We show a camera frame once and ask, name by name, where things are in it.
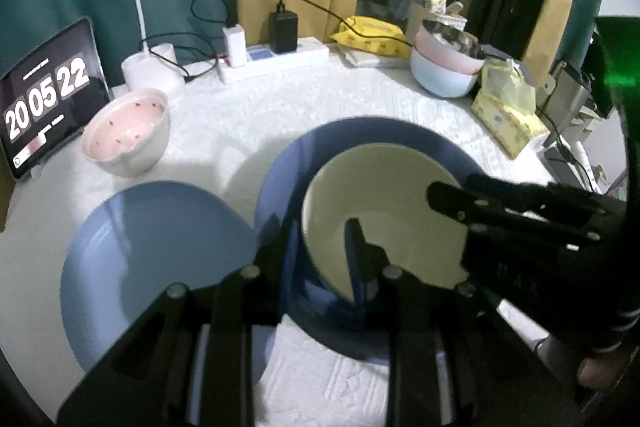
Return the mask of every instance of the black cable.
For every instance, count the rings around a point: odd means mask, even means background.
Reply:
[[[197,37],[200,40],[202,40],[203,42],[205,42],[210,48],[211,48],[211,55],[207,55],[205,52],[201,51],[199,48],[196,48],[195,46],[174,46],[175,48],[181,49],[195,49],[198,50],[203,56],[205,57],[209,57],[209,60],[214,60],[213,65],[208,69],[203,71],[202,73],[198,73],[198,74],[190,74],[189,71],[186,70],[186,68],[184,68],[183,66],[181,66],[180,64],[178,64],[177,62],[174,62],[172,60],[169,60],[168,58],[162,57],[162,55],[156,53],[155,51],[153,51],[152,49],[149,49],[149,53],[154,55],[155,57],[160,58],[161,60],[164,60],[165,62],[167,62],[168,64],[171,64],[172,66],[175,66],[176,68],[179,68],[180,70],[182,70],[182,72],[184,73],[184,81],[186,83],[191,82],[192,80],[195,80],[196,78],[198,78],[199,76],[202,76],[203,74],[209,73],[209,71],[212,71],[218,64],[218,54],[216,52],[215,47],[213,46],[213,44],[211,44],[211,42],[209,41],[209,39],[204,38],[202,35],[200,35],[199,33],[196,32],[165,32],[165,33],[156,33],[155,35],[149,35],[146,39],[142,39],[140,41],[140,44],[138,45],[138,47],[142,48],[142,44],[144,42],[147,42],[151,39],[156,39],[156,38],[160,38],[160,37],[171,37],[171,36],[178,36],[178,35],[190,35],[193,37]]]
[[[235,26],[238,22],[231,20],[230,17],[230,13],[229,13],[229,6],[226,4],[225,0],[220,0],[222,2],[222,4],[225,7],[225,15],[226,15],[226,19],[223,21],[219,21],[219,20],[215,20],[215,19],[209,19],[206,17],[202,17],[201,15],[198,15],[195,12],[194,6],[196,4],[197,0],[192,0],[191,1],[191,5],[189,6],[189,10],[191,11],[191,15],[193,15],[197,20],[199,21],[203,21],[203,22],[210,22],[213,24],[224,24],[227,28],[232,28],[233,26]]]
[[[574,153],[571,152],[571,149],[569,149],[568,147],[566,147],[562,143],[562,140],[560,139],[561,135],[560,135],[560,132],[558,131],[558,127],[556,126],[556,123],[553,120],[551,120],[551,118],[549,118],[548,114],[546,112],[544,112],[542,109],[540,109],[539,107],[537,109],[538,109],[538,112],[549,121],[549,123],[551,124],[551,127],[554,128],[554,133],[556,134],[556,140],[558,140],[558,151],[562,155],[562,158],[565,158],[564,154],[566,153],[567,155],[569,155],[571,157],[571,159],[573,161],[568,161],[566,159],[561,160],[560,158],[547,158],[547,160],[556,161],[556,162],[563,162],[563,163],[566,163],[567,165],[569,165],[569,164],[577,164],[578,167],[580,169],[582,169],[582,172],[584,172],[584,175],[586,176],[587,180],[589,181],[589,186],[590,186],[591,192],[596,193],[597,190],[593,187],[593,183],[591,183],[591,177],[589,176],[589,173],[587,172],[587,169],[584,167],[584,165],[582,165],[576,159],[576,157],[574,156]]]
[[[397,41],[397,42],[402,42],[402,44],[405,44],[407,46],[409,46],[410,48],[413,48],[413,46],[411,44],[409,44],[407,41],[399,39],[397,37],[390,37],[388,35],[363,35],[362,33],[360,33],[359,31],[355,30],[353,28],[353,26],[351,26],[346,20],[344,20],[342,17],[340,17],[339,15],[336,15],[334,12],[332,12],[331,10],[328,10],[327,8],[324,8],[323,6],[320,6],[319,4],[314,3],[313,1],[310,0],[300,0],[302,2],[306,2],[307,4],[313,6],[314,8],[318,8],[319,10],[322,10],[323,12],[331,15],[332,17],[335,17],[336,19],[338,19],[342,24],[344,24],[345,26],[347,26],[348,29],[350,29],[352,32],[354,32],[357,36],[362,37],[363,39],[391,39],[393,41]],[[278,6],[276,8],[276,10],[278,11],[278,13],[283,12],[284,11],[284,0],[279,0],[278,1]]]

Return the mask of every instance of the yellow package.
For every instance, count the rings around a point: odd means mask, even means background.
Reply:
[[[512,160],[526,148],[536,151],[549,136],[545,124],[535,114],[522,114],[507,107],[487,95],[483,89],[476,95],[471,111],[500,142]]]
[[[372,17],[349,17],[347,22],[362,35],[395,37],[405,40],[404,33],[398,26]],[[343,23],[340,23],[338,32],[331,35],[331,38],[338,44],[385,57],[409,58],[411,51],[408,44],[402,44],[402,42],[393,39],[367,39],[356,35]]]

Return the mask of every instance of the screw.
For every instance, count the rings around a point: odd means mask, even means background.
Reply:
[[[385,277],[385,279],[397,281],[402,276],[402,268],[396,266],[395,264],[390,264],[389,266],[385,266],[382,269],[382,275]]]
[[[187,288],[179,282],[172,284],[166,289],[166,295],[170,299],[182,299],[185,293],[187,293]]]
[[[245,279],[255,279],[260,275],[260,268],[255,266],[255,264],[248,264],[240,270],[240,275]]]
[[[456,290],[463,297],[473,297],[476,294],[476,287],[473,286],[469,281],[461,282],[458,286],[456,286]]]
[[[482,223],[474,223],[469,227],[469,230],[471,230],[471,232],[484,233],[489,230],[489,227]]]

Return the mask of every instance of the white desk lamp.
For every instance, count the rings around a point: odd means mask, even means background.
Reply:
[[[142,3],[140,0],[135,1],[143,50],[127,57],[121,64],[125,82],[132,90],[145,87],[160,89],[167,95],[169,105],[175,105],[184,96],[184,77],[178,68],[154,55],[158,54],[176,62],[174,46],[167,43],[159,44],[149,51]]]

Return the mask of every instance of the bowl with dots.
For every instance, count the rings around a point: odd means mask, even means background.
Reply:
[[[168,100],[158,89],[135,89],[103,107],[87,124],[80,147],[85,158],[123,178],[155,165],[169,141]]]

